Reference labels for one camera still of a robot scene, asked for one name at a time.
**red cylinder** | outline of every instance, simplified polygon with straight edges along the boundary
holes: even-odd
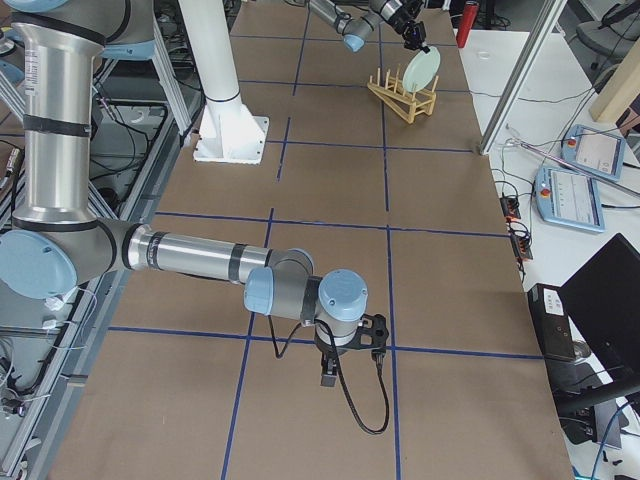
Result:
[[[467,38],[469,38],[469,31],[476,21],[478,8],[480,8],[480,4],[475,1],[469,1],[464,4],[464,10],[462,11],[462,20],[460,20],[460,25],[458,26],[458,34],[456,35],[458,48],[464,48],[464,46],[466,45]]]

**plate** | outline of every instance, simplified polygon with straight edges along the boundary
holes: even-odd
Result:
[[[402,78],[402,87],[409,93],[422,90],[429,85],[440,68],[440,52],[430,47],[429,53],[423,51],[413,57]]]

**wooden beam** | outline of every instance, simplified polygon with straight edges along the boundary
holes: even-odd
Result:
[[[640,40],[622,61],[589,109],[596,122],[616,122],[640,95]]]

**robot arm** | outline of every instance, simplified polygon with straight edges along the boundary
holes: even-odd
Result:
[[[309,10],[343,37],[347,48],[357,52],[382,22],[389,24],[404,39],[409,50],[429,53],[424,23],[416,22],[422,0],[369,0],[369,11],[358,19],[331,0],[309,0]]]
[[[154,232],[148,225],[97,218],[89,211],[93,60],[109,42],[119,58],[149,55],[151,0],[118,0],[109,8],[104,0],[6,3],[18,10],[13,26],[28,52],[26,196],[13,214],[13,229],[0,241],[0,278],[9,287],[47,298],[118,269],[168,270],[246,284],[247,309],[314,326],[327,378],[335,378],[338,348],[384,348],[384,319],[363,322],[367,286],[354,272],[337,270],[319,278],[301,250]],[[361,341],[364,336],[370,340]]]

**computer monitor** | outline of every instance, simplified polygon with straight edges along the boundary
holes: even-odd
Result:
[[[640,387],[633,393],[629,386],[640,375],[640,253],[618,233],[558,294],[593,353],[613,369],[614,384],[626,384],[627,398],[640,401]],[[637,403],[634,409],[640,413]]]

